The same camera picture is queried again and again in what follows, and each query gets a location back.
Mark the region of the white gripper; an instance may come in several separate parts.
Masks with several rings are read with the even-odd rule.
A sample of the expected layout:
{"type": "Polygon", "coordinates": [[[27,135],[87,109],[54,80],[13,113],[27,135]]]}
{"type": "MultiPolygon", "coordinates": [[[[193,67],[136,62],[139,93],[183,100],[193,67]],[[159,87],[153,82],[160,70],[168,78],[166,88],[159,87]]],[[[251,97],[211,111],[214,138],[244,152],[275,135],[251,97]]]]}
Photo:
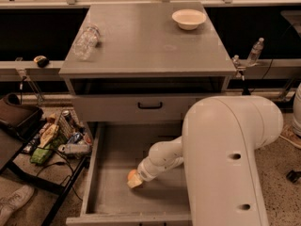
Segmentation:
{"type": "MultiPolygon", "coordinates": [[[[144,158],[138,165],[138,174],[146,182],[150,182],[156,178],[163,171],[163,165],[154,159],[151,159],[149,156],[144,158]]],[[[129,188],[135,188],[143,184],[141,178],[132,177],[127,185],[129,188]]]]}

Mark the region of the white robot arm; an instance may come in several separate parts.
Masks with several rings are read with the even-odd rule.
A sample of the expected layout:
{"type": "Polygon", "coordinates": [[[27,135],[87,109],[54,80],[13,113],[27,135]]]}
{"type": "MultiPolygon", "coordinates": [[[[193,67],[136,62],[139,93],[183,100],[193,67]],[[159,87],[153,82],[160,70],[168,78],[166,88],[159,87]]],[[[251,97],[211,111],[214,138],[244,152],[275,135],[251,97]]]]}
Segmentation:
{"type": "Polygon", "coordinates": [[[179,137],[150,147],[128,187],[183,165],[193,226],[268,226],[255,151],[282,128],[280,109],[264,97],[202,99],[185,114],[179,137]]]}

